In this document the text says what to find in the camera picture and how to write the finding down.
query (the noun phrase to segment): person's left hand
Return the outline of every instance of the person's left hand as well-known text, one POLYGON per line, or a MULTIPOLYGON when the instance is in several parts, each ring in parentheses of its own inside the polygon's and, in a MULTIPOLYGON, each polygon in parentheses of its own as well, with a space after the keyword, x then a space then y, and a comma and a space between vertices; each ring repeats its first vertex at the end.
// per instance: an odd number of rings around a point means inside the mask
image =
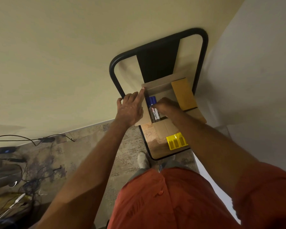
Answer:
POLYGON ((127 128, 137 123, 143 116, 142 102, 144 100, 144 88, 141 91, 129 93, 124 96, 123 104, 122 98, 118 98, 118 113, 116 114, 116 120, 119 123, 125 124, 127 128))

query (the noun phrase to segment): wall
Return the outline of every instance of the wall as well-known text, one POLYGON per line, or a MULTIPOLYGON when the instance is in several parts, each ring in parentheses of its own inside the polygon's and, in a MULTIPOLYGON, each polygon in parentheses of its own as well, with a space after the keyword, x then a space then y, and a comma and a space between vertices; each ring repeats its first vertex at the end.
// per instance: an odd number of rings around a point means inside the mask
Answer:
MULTIPOLYGON (((208 32, 211 49, 242 2, 0 0, 0 135, 38 138, 114 118, 114 56, 191 27, 208 32)), ((200 43, 181 43, 176 70, 193 69, 200 43)), ((136 58, 116 73, 125 92, 142 83, 136 58)))
POLYGON ((286 170, 286 0, 244 1, 204 63, 196 98, 209 125, 226 125, 237 144, 286 170))

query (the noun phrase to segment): gray pants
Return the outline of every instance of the gray pants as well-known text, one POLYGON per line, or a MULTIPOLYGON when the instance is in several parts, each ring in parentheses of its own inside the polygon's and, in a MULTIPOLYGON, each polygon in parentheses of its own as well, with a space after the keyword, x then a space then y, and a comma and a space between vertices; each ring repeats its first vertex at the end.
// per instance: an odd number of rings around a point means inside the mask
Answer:
MULTIPOLYGON (((175 160, 171 160, 171 161, 162 163, 159 167, 159 171, 161 171, 163 169, 173 168, 173 167, 180 167, 180 168, 192 170, 192 169, 188 168, 187 166, 182 165, 181 163, 179 163, 175 160)), ((144 169, 144 168, 138 169, 137 172, 128 181, 133 180, 135 177, 139 176, 142 173, 145 173, 147 170, 149 170, 149 169, 144 169)))

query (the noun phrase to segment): shirt sleeve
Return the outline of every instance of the shirt sleeve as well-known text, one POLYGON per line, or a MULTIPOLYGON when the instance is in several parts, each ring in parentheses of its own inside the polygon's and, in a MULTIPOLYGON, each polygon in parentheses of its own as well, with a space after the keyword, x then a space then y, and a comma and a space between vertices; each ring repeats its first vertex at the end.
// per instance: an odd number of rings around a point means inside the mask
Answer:
POLYGON ((232 201, 245 228, 286 228, 286 172, 255 163, 238 181, 232 201))

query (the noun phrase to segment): forearm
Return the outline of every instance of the forearm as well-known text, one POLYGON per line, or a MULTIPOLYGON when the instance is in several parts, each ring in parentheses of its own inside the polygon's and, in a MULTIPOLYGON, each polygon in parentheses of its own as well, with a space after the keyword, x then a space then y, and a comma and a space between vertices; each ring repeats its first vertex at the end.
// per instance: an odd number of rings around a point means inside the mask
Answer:
POLYGON ((229 196, 244 170, 257 161, 251 154, 212 127, 180 109, 167 112, 213 180, 229 196))
POLYGON ((37 228, 91 227, 127 126, 117 120, 65 183, 37 228))

